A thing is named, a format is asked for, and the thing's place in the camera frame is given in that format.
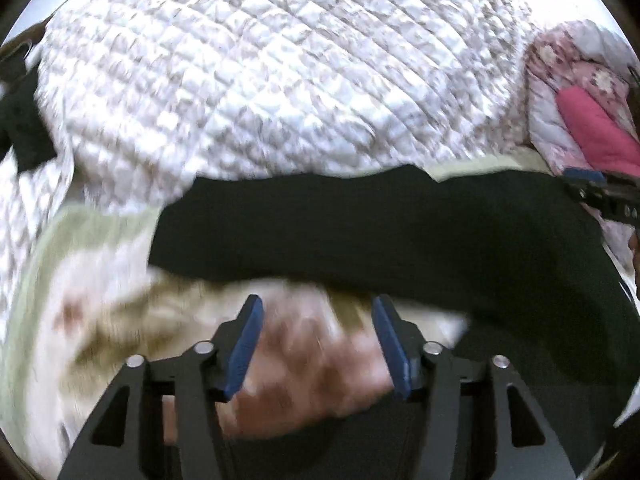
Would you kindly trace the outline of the person's right hand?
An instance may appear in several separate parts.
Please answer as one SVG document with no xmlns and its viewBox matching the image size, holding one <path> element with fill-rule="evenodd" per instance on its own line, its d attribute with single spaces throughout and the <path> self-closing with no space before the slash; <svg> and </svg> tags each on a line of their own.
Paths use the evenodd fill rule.
<svg viewBox="0 0 640 480">
<path fill-rule="evenodd" d="M 640 298 L 640 240 L 639 232 L 631 235 L 628 247 L 632 252 L 632 265 L 634 266 L 634 284 L 636 284 L 637 297 Z"/>
</svg>

